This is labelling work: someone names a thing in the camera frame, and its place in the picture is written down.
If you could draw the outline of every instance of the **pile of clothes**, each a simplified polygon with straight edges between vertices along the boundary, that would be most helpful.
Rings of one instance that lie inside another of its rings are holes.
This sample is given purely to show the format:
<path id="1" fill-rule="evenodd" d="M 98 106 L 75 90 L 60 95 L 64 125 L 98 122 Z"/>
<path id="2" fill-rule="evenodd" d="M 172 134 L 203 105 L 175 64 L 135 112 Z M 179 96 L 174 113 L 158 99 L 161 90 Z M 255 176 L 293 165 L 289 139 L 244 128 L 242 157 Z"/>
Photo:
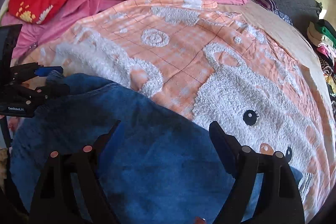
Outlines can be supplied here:
<path id="1" fill-rule="evenodd" d="M 307 36 L 321 62 L 336 119 L 336 31 L 327 20 L 320 19 L 317 23 L 310 22 Z"/>

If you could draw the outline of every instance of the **purple patterned pillow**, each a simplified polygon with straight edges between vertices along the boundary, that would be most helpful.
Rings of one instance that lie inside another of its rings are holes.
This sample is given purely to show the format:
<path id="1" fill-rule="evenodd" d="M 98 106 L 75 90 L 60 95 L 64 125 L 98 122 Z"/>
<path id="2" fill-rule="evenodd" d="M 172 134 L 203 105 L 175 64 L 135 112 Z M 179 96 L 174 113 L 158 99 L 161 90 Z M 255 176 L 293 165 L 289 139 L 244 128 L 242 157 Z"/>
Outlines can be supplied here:
<path id="1" fill-rule="evenodd" d="M 272 12 L 278 9 L 276 3 L 273 0 L 252 0 L 252 1 Z"/>

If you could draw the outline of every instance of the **blue towel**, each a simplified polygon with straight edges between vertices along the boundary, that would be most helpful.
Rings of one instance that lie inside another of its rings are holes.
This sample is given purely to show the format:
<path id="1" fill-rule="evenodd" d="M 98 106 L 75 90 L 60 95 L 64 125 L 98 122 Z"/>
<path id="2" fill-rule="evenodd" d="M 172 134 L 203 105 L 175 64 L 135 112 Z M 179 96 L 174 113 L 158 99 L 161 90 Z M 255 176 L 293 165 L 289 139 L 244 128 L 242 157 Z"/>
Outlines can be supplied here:
<path id="1" fill-rule="evenodd" d="M 124 142 L 100 183 L 122 224 L 191 224 L 196 216 L 212 223 L 232 188 L 209 132 L 118 83 L 84 74 L 57 81 L 70 95 L 40 106 L 16 132 L 11 174 L 29 211 L 50 152 L 74 153 L 124 124 Z M 302 175 L 293 169 L 297 182 Z M 245 218 L 253 215 L 261 187 L 258 174 Z M 74 183 L 78 205 L 90 219 Z"/>

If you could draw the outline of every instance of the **black device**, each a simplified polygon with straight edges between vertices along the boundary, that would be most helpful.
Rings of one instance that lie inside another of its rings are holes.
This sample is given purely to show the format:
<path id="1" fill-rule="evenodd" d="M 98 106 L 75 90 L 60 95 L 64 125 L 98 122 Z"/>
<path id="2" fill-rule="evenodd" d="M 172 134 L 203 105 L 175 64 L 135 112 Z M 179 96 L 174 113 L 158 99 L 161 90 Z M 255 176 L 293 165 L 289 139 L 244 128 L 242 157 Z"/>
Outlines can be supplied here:
<path id="1" fill-rule="evenodd" d="M 50 98 L 69 93 L 67 85 L 41 86 L 31 90 L 21 84 L 37 76 L 45 77 L 52 70 L 63 73 L 62 67 L 44 67 L 38 63 L 28 63 L 11 67 L 13 49 L 16 46 L 22 25 L 0 27 L 0 119 L 1 131 L 7 147 L 11 146 L 6 116 L 34 116 L 38 106 Z"/>
<path id="2" fill-rule="evenodd" d="M 117 152 L 123 130 L 117 121 L 108 134 L 71 155 L 51 152 L 35 188 L 29 224 L 89 224 L 80 216 L 70 174 L 77 173 L 85 205 L 94 224 L 119 224 L 113 208 L 99 184 L 98 177 Z M 236 179 L 214 224 L 241 223 L 250 200 L 257 173 L 263 173 L 261 191 L 252 218 L 244 224 L 304 224 L 305 217 L 299 190 L 283 153 L 256 153 L 241 146 L 234 136 L 224 133 L 212 122 L 209 135 L 225 170 Z M 13 223 L 16 210 L 0 191 L 0 217 Z"/>

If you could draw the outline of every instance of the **white flower print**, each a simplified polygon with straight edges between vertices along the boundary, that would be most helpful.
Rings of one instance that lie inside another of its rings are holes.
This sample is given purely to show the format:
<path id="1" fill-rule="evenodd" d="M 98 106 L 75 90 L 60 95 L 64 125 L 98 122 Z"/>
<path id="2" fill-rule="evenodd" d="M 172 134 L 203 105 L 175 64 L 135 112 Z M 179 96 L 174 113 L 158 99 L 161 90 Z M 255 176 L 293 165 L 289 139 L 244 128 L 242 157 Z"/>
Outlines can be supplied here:
<path id="1" fill-rule="evenodd" d="M 49 14 L 52 8 L 53 8 L 53 5 L 50 5 L 46 10 L 44 10 L 40 15 L 40 20 L 36 22 L 36 24 L 41 24 L 45 20 L 45 18 L 47 17 L 47 15 Z"/>

